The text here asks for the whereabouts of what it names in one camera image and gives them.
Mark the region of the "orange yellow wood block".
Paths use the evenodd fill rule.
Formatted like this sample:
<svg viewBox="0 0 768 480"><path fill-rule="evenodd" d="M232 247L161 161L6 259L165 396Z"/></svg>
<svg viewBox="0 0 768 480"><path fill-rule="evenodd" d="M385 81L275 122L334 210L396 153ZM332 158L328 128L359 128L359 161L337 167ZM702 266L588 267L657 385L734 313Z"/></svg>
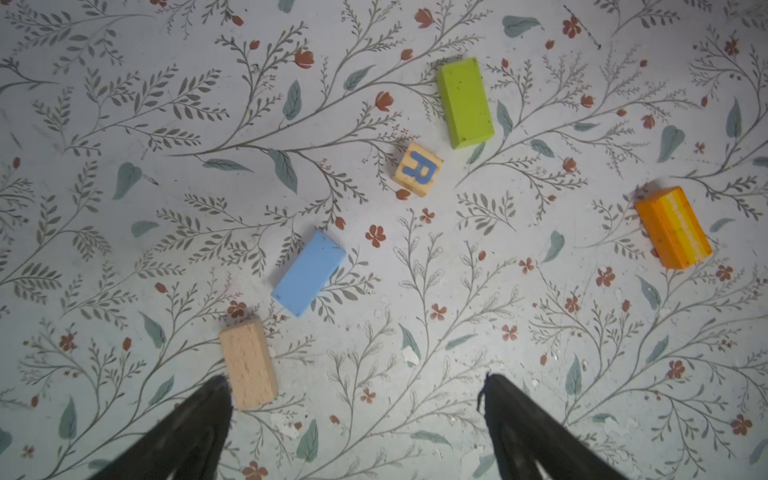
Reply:
<svg viewBox="0 0 768 480"><path fill-rule="evenodd" d="M713 249L681 187L657 191L636 203L661 264L684 270L712 255Z"/></svg>

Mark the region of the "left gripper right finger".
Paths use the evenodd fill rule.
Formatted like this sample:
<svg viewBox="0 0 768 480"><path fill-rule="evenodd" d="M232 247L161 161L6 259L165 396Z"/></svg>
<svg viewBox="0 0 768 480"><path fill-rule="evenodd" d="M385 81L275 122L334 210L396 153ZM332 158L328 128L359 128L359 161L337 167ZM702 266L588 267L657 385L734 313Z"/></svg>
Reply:
<svg viewBox="0 0 768 480"><path fill-rule="evenodd" d="M477 407L503 479L626 479L503 375L486 376Z"/></svg>

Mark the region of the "green wood block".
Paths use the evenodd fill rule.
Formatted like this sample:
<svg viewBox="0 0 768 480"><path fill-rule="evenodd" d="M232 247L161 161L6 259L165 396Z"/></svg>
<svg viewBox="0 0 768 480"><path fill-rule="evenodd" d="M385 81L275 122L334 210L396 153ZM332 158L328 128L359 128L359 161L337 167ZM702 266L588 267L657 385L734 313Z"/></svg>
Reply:
<svg viewBox="0 0 768 480"><path fill-rule="evenodd" d="M437 85L453 149L481 144L493 137L495 130L476 58L443 65Z"/></svg>

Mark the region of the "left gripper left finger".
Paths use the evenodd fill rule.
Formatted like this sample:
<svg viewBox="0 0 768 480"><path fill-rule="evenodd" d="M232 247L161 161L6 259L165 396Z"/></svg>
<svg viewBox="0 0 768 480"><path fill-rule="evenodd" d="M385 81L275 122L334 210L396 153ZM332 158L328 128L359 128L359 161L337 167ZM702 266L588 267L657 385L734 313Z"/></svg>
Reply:
<svg viewBox="0 0 768 480"><path fill-rule="evenodd" d="M213 479L232 414L230 385L214 376L93 477Z"/></svg>

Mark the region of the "light blue wood block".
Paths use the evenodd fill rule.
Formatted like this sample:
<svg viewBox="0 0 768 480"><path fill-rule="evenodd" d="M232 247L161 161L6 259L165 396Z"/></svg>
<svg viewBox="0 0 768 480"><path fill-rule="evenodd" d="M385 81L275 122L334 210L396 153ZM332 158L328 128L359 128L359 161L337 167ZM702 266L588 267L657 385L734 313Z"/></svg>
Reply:
<svg viewBox="0 0 768 480"><path fill-rule="evenodd" d="M316 231L272 292L285 310L300 317L310 306L346 252L322 231Z"/></svg>

